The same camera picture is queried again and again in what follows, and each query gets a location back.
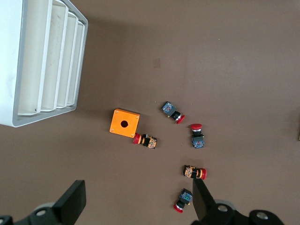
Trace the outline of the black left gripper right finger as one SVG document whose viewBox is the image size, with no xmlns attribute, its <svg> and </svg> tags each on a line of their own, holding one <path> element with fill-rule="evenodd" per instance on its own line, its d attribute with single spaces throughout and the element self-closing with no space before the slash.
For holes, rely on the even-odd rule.
<svg viewBox="0 0 300 225">
<path fill-rule="evenodd" d="M 193 206 L 198 219 L 194 225 L 282 225 L 281 219 L 266 210 L 253 210 L 244 216 L 225 203 L 213 199 L 203 180 L 193 180 Z"/>
</svg>

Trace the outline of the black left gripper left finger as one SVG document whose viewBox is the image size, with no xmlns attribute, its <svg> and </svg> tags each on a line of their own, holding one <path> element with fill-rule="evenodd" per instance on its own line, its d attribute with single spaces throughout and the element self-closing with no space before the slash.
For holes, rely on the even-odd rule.
<svg viewBox="0 0 300 225">
<path fill-rule="evenodd" d="M 16 222 L 9 215 L 2 215 L 0 223 L 2 225 L 73 225 L 85 206 L 85 181 L 76 180 L 53 206 L 40 207 Z"/>
</svg>

